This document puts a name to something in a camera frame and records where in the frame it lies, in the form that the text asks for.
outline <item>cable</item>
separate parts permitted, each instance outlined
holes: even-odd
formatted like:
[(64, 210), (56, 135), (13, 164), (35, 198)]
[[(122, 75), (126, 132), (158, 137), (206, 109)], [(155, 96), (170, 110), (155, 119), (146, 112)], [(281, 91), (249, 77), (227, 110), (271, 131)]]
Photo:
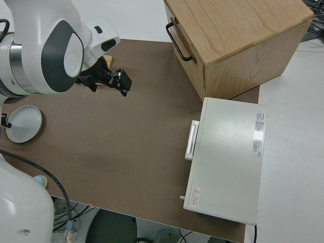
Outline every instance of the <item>cable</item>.
[(253, 243), (256, 243), (257, 242), (257, 225), (254, 226), (254, 240), (253, 240)]
[(322, 9), (323, 8), (323, 7), (317, 6), (316, 4), (312, 4), (312, 3), (308, 3), (308, 2), (304, 2), (304, 4), (306, 4), (308, 7), (315, 8), (315, 9)]
[(310, 32), (310, 33), (314, 33), (314, 34), (317, 34), (317, 35), (319, 35), (319, 36), (324, 37), (324, 33), (322, 34), (322, 33), (320, 33), (320, 32), (313, 31), (313, 30), (309, 30), (308, 32)]
[[(81, 216), (81, 214), (83, 214), (87, 209), (89, 208), (89, 206), (86, 206), (86, 208), (85, 209), (83, 209), (80, 213), (78, 213), (77, 215), (75, 215), (71, 220), (73, 220), (73, 219), (76, 219), (76, 218), (78, 218), (78, 217), (80, 217)], [(62, 221), (62, 222), (58, 222), (58, 223), (56, 223), (56, 224), (54, 224), (54, 225), (58, 225), (58, 224), (61, 224), (61, 223), (66, 223), (67, 222), (67, 220), (65, 220), (65, 221)]]
[(185, 234), (185, 235), (183, 236), (182, 233), (181, 233), (181, 231), (180, 231), (180, 228), (178, 228), (178, 230), (179, 230), (179, 233), (180, 233), (180, 235), (181, 235), (181, 237), (182, 237), (182, 239), (181, 239), (181, 241), (180, 241), (179, 243), (181, 243), (183, 240), (184, 240), (184, 243), (187, 243), (185, 237), (186, 237), (187, 235), (191, 234), (192, 231), (189, 232), (189, 233), (187, 233), (187, 234)]
[(316, 23), (319, 23), (319, 24), (324, 25), (324, 21), (321, 21), (321, 20), (313, 19), (313, 22), (316, 22)]
[(63, 194), (63, 196), (64, 196), (64, 199), (65, 199), (65, 202), (66, 202), (66, 206), (67, 206), (67, 209), (68, 209), (68, 219), (69, 220), (72, 220), (72, 210), (71, 210), (71, 205), (70, 205), (70, 200), (69, 200), (69, 198), (68, 198), (68, 196), (67, 196), (67, 194), (66, 194), (66, 191), (65, 191), (65, 189), (64, 189), (64, 187), (63, 187), (63, 185), (59, 182), (59, 180), (52, 174), (52, 173), (50, 173), (48, 170), (46, 170), (45, 168), (43, 168), (43, 167), (41, 167), (41, 166), (39, 166), (38, 164), (36, 164), (36, 163), (34, 163), (34, 162), (32, 162), (32, 161), (30, 161), (30, 160), (28, 160), (28, 159), (25, 159), (25, 158), (23, 158), (23, 157), (20, 157), (20, 156), (18, 156), (18, 155), (15, 155), (15, 154), (13, 154), (13, 153), (10, 153), (10, 152), (6, 152), (6, 151), (4, 151), (4, 150), (2, 150), (2, 149), (0, 149), (0, 153), (2, 153), (2, 154), (4, 154), (4, 155), (7, 155), (7, 156), (9, 156), (9, 157), (11, 157), (11, 158), (14, 158), (14, 159), (17, 159), (17, 160), (20, 160), (20, 161), (22, 161), (22, 162), (24, 162), (24, 163), (27, 163), (27, 164), (29, 164), (29, 165), (31, 165), (31, 166), (34, 166), (35, 168), (37, 168), (37, 169), (39, 169), (40, 171), (42, 171), (42, 172), (44, 172), (46, 175), (48, 175), (57, 185), (58, 185), (58, 187), (60, 188), (60, 190), (61, 190), (61, 192), (62, 192), (62, 194)]
[(133, 243), (138, 243), (138, 242), (145, 242), (145, 243), (151, 243), (152, 241), (151, 240), (149, 240), (149, 239), (147, 239), (147, 238), (143, 238), (143, 237), (138, 237), (138, 238), (136, 238), (134, 241), (133, 241)]
[[(79, 203), (77, 202), (76, 205), (71, 209), (71, 211), (73, 211), (73, 209), (75, 209), (75, 207), (76, 207), (78, 204), (79, 204)], [(58, 218), (56, 218), (56, 219), (54, 219), (54, 221), (59, 220), (59, 219), (63, 218), (63, 217), (66, 216), (66, 215), (67, 215), (67, 213), (61, 215), (60, 217), (58, 217)]]
[(5, 38), (6, 34), (8, 33), (10, 23), (7, 19), (0, 19), (0, 23), (5, 23), (5, 28), (0, 34), (0, 43), (1, 43), (2, 40)]
[[(82, 210), (79, 214), (77, 214), (76, 216), (74, 216), (74, 217), (72, 218), (72, 220), (73, 220), (73, 219), (77, 219), (77, 218), (81, 217), (82, 215), (87, 214), (87, 213), (90, 212), (91, 210), (95, 209), (95, 208), (91, 208), (90, 210), (88, 210), (88, 211), (85, 212), (85, 210), (87, 210), (88, 208), (89, 208), (89, 206), (86, 206), (86, 208), (85, 208), (84, 210)], [(56, 224), (54, 224), (54, 225), (58, 225), (58, 224), (61, 224), (61, 225), (58, 226), (58, 227), (56, 227), (55, 229), (53, 229), (53, 232), (56, 231), (56, 230), (58, 230), (59, 228), (63, 227), (63, 226), (65, 225), (66, 222), (67, 222), (67, 220), (66, 220), (66, 221), (63, 221), (63, 222), (60, 222), (60, 223), (56, 223)]]

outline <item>brown table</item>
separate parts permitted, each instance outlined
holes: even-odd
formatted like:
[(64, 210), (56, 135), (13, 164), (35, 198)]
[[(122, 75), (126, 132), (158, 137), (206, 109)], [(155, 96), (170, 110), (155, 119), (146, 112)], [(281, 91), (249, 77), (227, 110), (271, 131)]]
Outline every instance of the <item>brown table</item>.
[[(48, 169), (73, 201), (243, 242), (244, 224), (187, 211), (179, 199), (190, 171), (184, 153), (191, 120), (199, 119), (203, 103), (172, 44), (122, 40), (109, 54), (112, 69), (123, 68), (133, 80), (126, 98), (108, 87), (92, 93), (74, 85), (64, 94), (9, 100), (4, 113), (35, 105), (44, 124), (24, 144), (11, 142), (2, 128), (1, 149)], [(257, 99), (258, 88), (236, 97)], [(40, 174), (6, 159), (31, 176)], [(62, 196), (52, 181), (47, 189)]]

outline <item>wood grain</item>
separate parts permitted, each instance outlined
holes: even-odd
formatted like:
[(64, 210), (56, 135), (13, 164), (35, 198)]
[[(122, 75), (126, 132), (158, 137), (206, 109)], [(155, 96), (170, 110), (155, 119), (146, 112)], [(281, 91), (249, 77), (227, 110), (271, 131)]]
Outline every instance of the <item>wood grain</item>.
[(196, 89), (201, 100), (205, 97), (205, 65), (200, 58), (198, 51), (195, 49), (193, 44), (188, 41), (185, 31), (180, 24), (175, 22), (175, 17), (172, 15), (171, 11), (166, 6), (167, 17), (169, 21), (174, 22), (175, 26), (170, 29), (172, 37), (175, 39), (177, 45), (179, 46), (181, 52), (185, 56), (189, 56), (190, 53), (187, 51), (187, 47), (190, 49), (191, 53), (195, 57), (196, 63), (193, 61), (185, 62), (181, 59), (177, 50), (174, 49), (176, 56), (178, 57), (183, 69), (187, 73), (192, 85)]
[(283, 73), (310, 21), (206, 70), (206, 96), (229, 99)]
[(103, 57), (105, 58), (105, 60), (106, 60), (106, 62), (107, 62), (107, 66), (108, 66), (108, 68), (110, 69), (110, 67), (111, 67), (111, 65), (112, 65), (112, 61), (113, 61), (112, 56), (104, 55)]
[(219, 61), (313, 17), (301, 0), (165, 0), (202, 61)]

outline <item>white bowl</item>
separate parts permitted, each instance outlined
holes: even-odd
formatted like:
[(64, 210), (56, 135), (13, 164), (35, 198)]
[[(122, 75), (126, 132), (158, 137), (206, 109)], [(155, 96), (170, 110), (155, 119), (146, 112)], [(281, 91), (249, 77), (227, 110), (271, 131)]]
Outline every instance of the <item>white bowl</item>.
[(15, 143), (24, 143), (34, 138), (42, 127), (42, 114), (33, 105), (24, 105), (9, 117), (11, 128), (6, 128), (8, 138)]

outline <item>metal handle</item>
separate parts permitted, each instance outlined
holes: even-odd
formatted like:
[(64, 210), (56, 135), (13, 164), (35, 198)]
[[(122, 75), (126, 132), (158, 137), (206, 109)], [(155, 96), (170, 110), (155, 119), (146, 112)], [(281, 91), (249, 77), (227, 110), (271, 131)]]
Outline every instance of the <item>metal handle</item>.
[(198, 126), (199, 126), (199, 121), (192, 120), (189, 138), (188, 138), (188, 145), (187, 145), (187, 149), (186, 149), (186, 154), (184, 156), (185, 159), (187, 159), (187, 160), (192, 160), (192, 158), (193, 158), (193, 151), (194, 151), (194, 146), (196, 143)]
[(169, 31), (169, 28), (172, 27), (172, 26), (174, 26), (174, 23), (173, 23), (173, 22), (167, 24), (167, 25), (166, 25), (166, 30), (167, 30), (167, 33), (168, 33), (168, 35), (169, 35), (169, 37), (170, 37), (172, 43), (174, 44), (175, 48), (177, 49), (177, 51), (178, 51), (178, 53), (179, 53), (181, 59), (182, 59), (183, 61), (185, 61), (185, 62), (188, 62), (188, 61), (192, 60), (192, 59), (193, 59), (193, 56), (189, 56), (189, 57), (185, 57), (185, 56), (183, 56), (183, 54), (182, 54), (181, 50), (179, 49), (179, 47), (178, 47), (176, 41), (174, 40), (174, 38), (172, 37), (172, 35), (171, 35), (170, 31)]

